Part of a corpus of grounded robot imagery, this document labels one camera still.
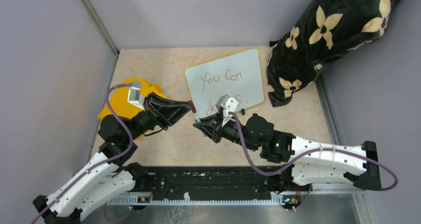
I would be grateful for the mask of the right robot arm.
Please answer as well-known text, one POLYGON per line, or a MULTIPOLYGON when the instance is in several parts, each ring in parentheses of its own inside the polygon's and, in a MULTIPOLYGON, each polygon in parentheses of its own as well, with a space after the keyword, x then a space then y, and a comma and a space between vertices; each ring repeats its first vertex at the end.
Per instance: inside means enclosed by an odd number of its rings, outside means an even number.
POLYGON ((277 131, 273 123, 253 114, 245 125, 234 116, 213 115, 193 124, 214 143, 222 139, 239 144, 245 151, 260 151, 260 158, 272 163, 285 163, 278 171, 257 172, 264 176, 281 174, 280 185, 285 190, 314 183, 348 183, 362 190, 382 188, 378 166, 377 145, 365 141, 358 146, 341 146, 314 142, 291 133, 277 131))

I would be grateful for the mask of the white marker pen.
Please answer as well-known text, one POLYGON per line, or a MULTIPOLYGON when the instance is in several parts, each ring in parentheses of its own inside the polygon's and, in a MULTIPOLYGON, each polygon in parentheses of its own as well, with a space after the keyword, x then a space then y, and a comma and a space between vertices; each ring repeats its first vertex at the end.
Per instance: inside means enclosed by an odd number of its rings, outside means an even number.
POLYGON ((195 113, 194 115, 195 115, 196 122, 200 122, 200 118, 199 118, 198 114, 195 113))

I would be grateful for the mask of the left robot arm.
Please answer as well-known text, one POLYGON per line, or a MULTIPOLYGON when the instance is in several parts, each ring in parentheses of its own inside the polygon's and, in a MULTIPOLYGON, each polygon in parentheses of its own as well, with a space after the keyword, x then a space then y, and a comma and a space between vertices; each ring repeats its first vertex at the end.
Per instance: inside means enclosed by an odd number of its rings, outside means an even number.
POLYGON ((148 172, 139 163, 127 164, 136 151, 135 139, 156 127, 167 130, 194 110, 191 101, 163 98, 155 92, 142 95, 130 88, 129 105, 139 112, 131 118, 118 116, 115 105, 107 104, 110 114, 100 124, 104 140, 99 151, 65 185, 50 195, 33 200, 37 219, 47 224, 79 224, 113 198, 148 187, 148 172))

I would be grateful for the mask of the yellow framed whiteboard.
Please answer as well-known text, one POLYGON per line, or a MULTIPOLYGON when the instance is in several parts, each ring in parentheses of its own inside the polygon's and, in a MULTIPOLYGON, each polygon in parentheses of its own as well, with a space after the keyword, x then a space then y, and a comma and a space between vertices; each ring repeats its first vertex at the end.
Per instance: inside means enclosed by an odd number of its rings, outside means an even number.
POLYGON ((215 114, 217 101, 226 94, 237 100, 236 111, 265 100, 260 53, 256 48, 191 66, 184 74, 199 118, 215 114))

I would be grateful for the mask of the brown marker cap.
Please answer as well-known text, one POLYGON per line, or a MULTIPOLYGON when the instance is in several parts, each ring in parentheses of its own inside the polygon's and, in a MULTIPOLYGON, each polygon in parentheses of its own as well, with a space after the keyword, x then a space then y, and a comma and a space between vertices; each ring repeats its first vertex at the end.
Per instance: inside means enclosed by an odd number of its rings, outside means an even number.
POLYGON ((195 106, 193 104, 193 101, 189 100, 188 101, 188 104, 190 105, 191 111, 193 112, 193 114, 196 114, 196 108, 195 108, 195 106))

